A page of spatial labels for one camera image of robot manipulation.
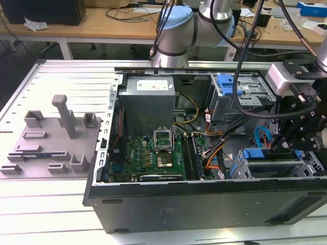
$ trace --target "blue latch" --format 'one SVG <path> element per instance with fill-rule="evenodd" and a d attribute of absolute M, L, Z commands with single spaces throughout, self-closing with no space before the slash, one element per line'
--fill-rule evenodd
<path fill-rule="evenodd" d="M 233 77 L 231 75 L 219 74 L 217 75 L 217 84 L 222 90 L 223 96 L 233 95 Z M 238 95 L 242 95 L 241 90 L 237 90 Z"/>
<path fill-rule="evenodd" d="M 260 150 L 260 149 L 245 149 L 243 151 L 243 156 L 245 159 L 265 158 L 265 155 L 263 154 L 262 150 Z"/>
<path fill-rule="evenodd" d="M 294 153 L 295 153 L 295 155 L 297 156 L 298 159 L 301 159 L 302 158 L 302 151 L 295 150 Z"/>

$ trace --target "vertical gray post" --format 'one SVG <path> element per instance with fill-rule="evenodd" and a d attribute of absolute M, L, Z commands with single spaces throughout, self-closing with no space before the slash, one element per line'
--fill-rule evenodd
<path fill-rule="evenodd" d="M 66 95 L 55 95 L 52 99 L 52 105 L 57 107 L 59 114 L 61 116 L 62 122 L 65 125 L 68 136 L 70 139 L 75 138 L 76 130 L 74 122 L 71 120 L 69 111 L 66 106 L 67 96 Z"/>

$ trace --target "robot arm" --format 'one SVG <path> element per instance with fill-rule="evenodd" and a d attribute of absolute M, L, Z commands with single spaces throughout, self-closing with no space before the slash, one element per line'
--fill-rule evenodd
<path fill-rule="evenodd" d="M 198 13 L 193 13 L 189 7 L 173 7 L 158 40 L 154 67 L 188 67 L 188 47 L 216 47 L 224 43 L 210 18 L 211 1 L 206 0 Z M 234 25 L 230 5 L 231 0 L 216 0 L 213 11 L 216 24 L 228 38 Z"/>

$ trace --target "yellow wire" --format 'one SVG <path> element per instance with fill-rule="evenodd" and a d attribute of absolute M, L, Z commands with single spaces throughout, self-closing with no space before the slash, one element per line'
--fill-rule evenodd
<path fill-rule="evenodd" d="M 173 124 L 189 124 L 189 123 L 195 121 L 198 118 L 199 108 L 197 107 L 197 105 L 195 104 L 195 102 L 190 97 L 188 97 L 186 94 L 184 94 L 184 93 L 179 93 L 179 94 L 185 96 L 186 98 L 188 98 L 191 101 L 191 103 L 194 105 L 194 107 L 196 109 L 196 114 L 195 114 L 195 116 L 191 120 L 188 120 L 188 121 L 177 121 L 177 122 L 174 122 Z"/>

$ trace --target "computer tower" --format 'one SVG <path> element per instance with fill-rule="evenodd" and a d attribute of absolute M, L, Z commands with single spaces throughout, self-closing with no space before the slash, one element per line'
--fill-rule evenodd
<path fill-rule="evenodd" d="M 25 17 L 35 22 L 78 26 L 86 13 L 84 0 L 0 0 L 9 23 L 20 24 Z"/>

